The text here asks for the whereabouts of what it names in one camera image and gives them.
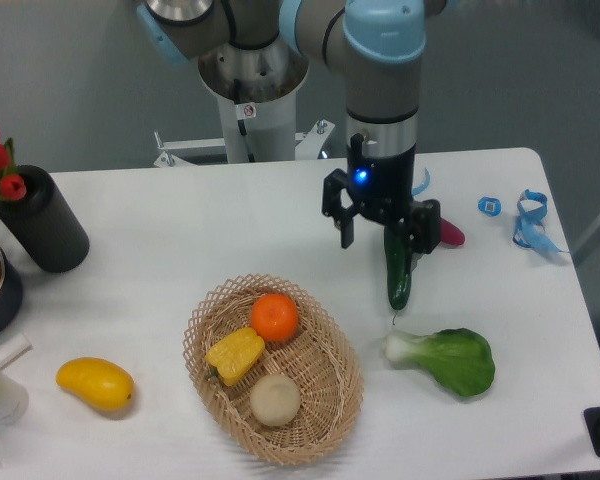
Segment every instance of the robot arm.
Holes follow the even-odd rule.
[[[431,253],[440,241],[440,204],[411,195],[421,55],[425,18],[453,0],[144,1],[176,48],[198,58],[207,87],[235,103],[273,102],[297,88],[306,74],[301,57],[343,77],[347,171],[325,179],[322,211],[334,219],[343,248],[360,214],[402,242],[409,265],[413,253]],[[300,56],[288,54],[279,33]]]
[[[333,217],[341,246],[353,242],[353,217],[389,228],[412,253],[440,241],[440,205],[414,202],[424,21],[446,0],[285,0],[281,33],[301,55],[344,78],[347,172],[324,182],[322,210]],[[341,202],[346,190],[352,200]]]

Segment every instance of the white table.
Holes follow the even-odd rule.
[[[32,342],[6,372],[24,384],[25,416],[1,432],[0,479],[481,479],[599,470],[583,410],[600,406],[600,352],[566,254],[511,241],[525,188],[549,197],[547,234],[566,248],[539,157],[526,149],[420,155],[443,216],[464,230],[414,273],[397,326],[467,327],[497,366],[482,398],[460,401],[417,370],[391,370],[381,227],[356,218],[355,242],[320,213],[322,180],[343,160],[55,175],[91,238],[76,270],[39,271],[0,225],[26,299],[4,335]],[[477,210],[502,201],[500,216]],[[228,278],[270,273],[299,284],[357,350],[365,396],[353,434],[313,465],[281,469],[244,452],[206,413],[182,358],[190,312]],[[135,378],[135,408],[101,416],[54,383],[57,368],[101,356]]]

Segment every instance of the wicker basket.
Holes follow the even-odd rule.
[[[283,293],[296,304],[300,323],[293,337],[268,342],[256,365],[232,387],[211,373],[204,356],[224,336],[249,325],[254,302]],[[311,462],[333,451],[351,432],[362,403],[362,374],[353,348],[333,319],[300,287],[268,275],[228,280],[207,294],[189,320],[184,357],[207,410],[247,451],[281,465]],[[284,373],[300,388],[293,421],[266,427],[252,415],[251,387],[265,374]]]

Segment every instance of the blue ribbon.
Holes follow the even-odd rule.
[[[527,210],[522,204],[524,200],[538,202],[540,205]],[[520,216],[516,221],[513,233],[513,242],[522,248],[533,248],[534,250],[545,250],[550,252],[568,253],[558,248],[549,237],[544,234],[542,219],[547,216],[547,196],[543,193],[525,190],[518,200],[518,213]]]
[[[478,210],[490,217],[497,217],[502,211],[502,205],[497,198],[482,197],[478,202]]]
[[[430,183],[431,183],[431,175],[429,175],[429,170],[427,170],[425,168],[424,169],[424,182],[422,182],[417,187],[413,187],[411,189],[411,195],[413,195],[415,197],[416,195],[421,194],[429,187]]]

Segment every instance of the bok choy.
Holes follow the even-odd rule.
[[[382,350],[391,363],[415,362],[461,397],[484,393],[495,376],[489,343],[466,328],[425,336],[394,330],[385,337]]]

